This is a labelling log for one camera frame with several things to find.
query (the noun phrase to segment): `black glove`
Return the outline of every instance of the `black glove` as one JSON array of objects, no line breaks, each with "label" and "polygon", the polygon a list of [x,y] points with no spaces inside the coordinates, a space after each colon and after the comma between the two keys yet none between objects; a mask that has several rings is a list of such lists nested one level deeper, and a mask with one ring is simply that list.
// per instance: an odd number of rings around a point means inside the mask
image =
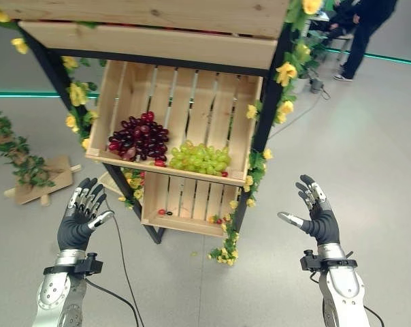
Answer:
[{"label": "black glove", "polygon": [[311,177],[301,175],[301,181],[307,187],[301,183],[296,183],[296,187],[301,190],[298,194],[308,207],[311,221],[283,212],[278,213],[278,216],[313,236],[318,245],[340,244],[339,227],[327,197]]},{"label": "black glove", "polygon": [[66,249],[85,251],[88,247],[89,238],[98,226],[90,224],[90,221],[100,217],[96,217],[96,214],[106,197],[104,193],[97,198],[98,193],[103,190],[102,184],[96,186],[91,192],[96,183],[96,178],[93,180],[86,178],[74,190],[57,232],[57,243],[61,251]]}]

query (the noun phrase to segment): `person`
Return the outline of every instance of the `person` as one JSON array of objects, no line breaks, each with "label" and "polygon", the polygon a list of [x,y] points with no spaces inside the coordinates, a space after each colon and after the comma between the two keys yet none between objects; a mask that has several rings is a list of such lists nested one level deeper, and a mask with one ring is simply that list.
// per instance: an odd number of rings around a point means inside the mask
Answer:
[{"label": "person", "polygon": [[358,2],[359,0],[343,0],[342,2],[335,0],[333,6],[335,15],[329,22],[313,20],[310,29],[328,32],[327,38],[322,41],[325,46],[332,39],[350,33],[356,26],[353,17]]},{"label": "person", "polygon": [[348,60],[341,65],[343,71],[335,80],[352,82],[360,66],[370,37],[390,18],[397,0],[361,0],[355,8],[354,23],[357,24]]}]

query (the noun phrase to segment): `cable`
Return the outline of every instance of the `cable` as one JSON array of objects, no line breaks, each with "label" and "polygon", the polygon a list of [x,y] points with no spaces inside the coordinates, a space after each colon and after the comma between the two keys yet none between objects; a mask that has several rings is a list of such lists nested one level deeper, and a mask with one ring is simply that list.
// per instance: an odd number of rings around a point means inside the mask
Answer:
[{"label": "cable", "polygon": [[377,317],[379,319],[380,323],[381,323],[381,326],[384,327],[384,322],[382,321],[381,317],[375,311],[373,311],[372,309],[369,309],[365,305],[364,305],[364,309],[368,310],[372,315]]},{"label": "cable", "polygon": [[[350,253],[348,253],[348,255],[347,255],[346,257],[349,258],[353,253],[354,253],[354,252],[351,251]],[[317,271],[315,271],[314,273],[312,273],[312,274],[310,275],[310,279],[311,279],[313,282],[315,282],[316,284],[319,284],[319,282],[318,282],[316,279],[313,278],[313,276],[314,276],[316,273],[317,273]],[[372,309],[366,307],[365,305],[363,305],[363,306],[364,306],[364,309],[368,310],[372,315],[374,315],[375,317],[377,317],[377,318],[379,319],[380,323],[381,323],[381,326],[384,327],[384,321],[382,321],[382,318],[381,318],[375,311],[373,311]],[[324,316],[323,319],[325,320],[325,299],[322,300],[322,314],[323,314],[323,316]]]},{"label": "cable", "polygon": [[90,280],[87,279],[86,277],[84,278],[84,280],[85,280],[85,282],[87,282],[90,286],[93,286],[93,287],[97,288],[97,289],[100,290],[100,291],[106,292],[107,294],[110,294],[110,295],[114,296],[114,297],[117,298],[118,300],[121,300],[121,301],[123,301],[126,305],[128,305],[128,306],[131,308],[131,310],[133,310],[133,313],[134,313],[134,315],[135,315],[136,326],[139,327],[139,322],[138,322],[138,320],[137,320],[136,310],[135,310],[135,308],[133,307],[133,305],[132,305],[129,301],[125,300],[124,298],[121,298],[118,294],[115,294],[115,293],[113,293],[113,292],[105,289],[104,287],[101,287],[101,286],[98,286],[97,284],[94,284],[92,281],[90,281]]},{"label": "cable", "polygon": [[[110,208],[110,206],[109,206],[109,202],[108,202],[108,199],[107,199],[107,198],[105,199],[105,205],[107,206],[107,208],[108,208],[110,211],[113,211],[113,210]],[[118,232],[119,245],[120,245],[120,248],[121,248],[122,266],[123,266],[123,268],[124,268],[125,279],[127,280],[127,283],[129,284],[129,289],[130,289],[131,297],[133,298],[133,302],[134,302],[134,304],[135,304],[136,311],[137,311],[137,315],[139,316],[140,323],[141,323],[142,327],[145,327],[145,326],[144,326],[144,321],[142,320],[142,316],[140,315],[140,312],[139,312],[139,307],[137,306],[137,303],[136,303],[136,298],[135,298],[135,294],[133,293],[133,288],[131,287],[131,283],[130,283],[130,279],[129,279],[129,274],[127,273],[127,268],[126,268],[126,266],[125,266],[124,247],[123,247],[123,245],[122,245],[121,233],[120,233],[120,231],[119,231],[119,225],[118,225],[118,222],[117,222],[115,216],[113,217],[113,220],[114,220],[114,222],[115,222],[116,231]]]}]

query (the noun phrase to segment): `wooden crate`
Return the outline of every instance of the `wooden crate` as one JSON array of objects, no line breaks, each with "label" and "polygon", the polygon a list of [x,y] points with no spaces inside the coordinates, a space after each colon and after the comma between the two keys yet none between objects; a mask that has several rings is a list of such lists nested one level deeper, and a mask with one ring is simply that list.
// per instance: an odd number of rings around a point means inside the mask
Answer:
[{"label": "wooden crate", "polygon": [[[229,203],[236,199],[238,187],[147,172],[144,188],[144,225],[225,236],[221,226],[207,222],[207,217],[230,213]],[[159,209],[172,215],[159,215]]]},{"label": "wooden crate", "polygon": [[[242,186],[254,132],[254,120],[246,118],[246,110],[259,98],[260,90],[261,78],[257,77],[109,61],[101,85],[99,118],[93,124],[86,156],[116,166]],[[228,146],[228,177],[150,166],[150,159],[123,161],[107,151],[107,139],[122,129],[120,122],[140,116],[147,108],[169,129],[168,162],[170,149],[185,140],[216,149]]]}]

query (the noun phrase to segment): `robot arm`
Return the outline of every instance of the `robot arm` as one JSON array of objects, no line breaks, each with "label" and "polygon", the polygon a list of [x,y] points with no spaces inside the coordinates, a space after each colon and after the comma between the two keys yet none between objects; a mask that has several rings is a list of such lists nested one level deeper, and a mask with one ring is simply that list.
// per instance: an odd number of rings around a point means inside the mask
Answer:
[{"label": "robot arm", "polygon": [[34,327],[82,325],[82,301],[86,293],[85,275],[101,272],[96,253],[85,251],[95,229],[114,216],[113,211],[97,215],[105,194],[97,197],[103,185],[86,178],[74,190],[57,232],[61,252],[53,267],[44,270],[44,281],[37,292]]},{"label": "robot arm", "polygon": [[319,287],[324,298],[323,317],[327,327],[369,327],[363,306],[364,284],[355,272],[357,263],[349,260],[340,246],[337,220],[322,189],[312,178],[302,175],[306,184],[296,183],[311,220],[280,212],[279,218],[297,226],[317,240],[318,255],[305,250],[303,270],[320,272]]}]

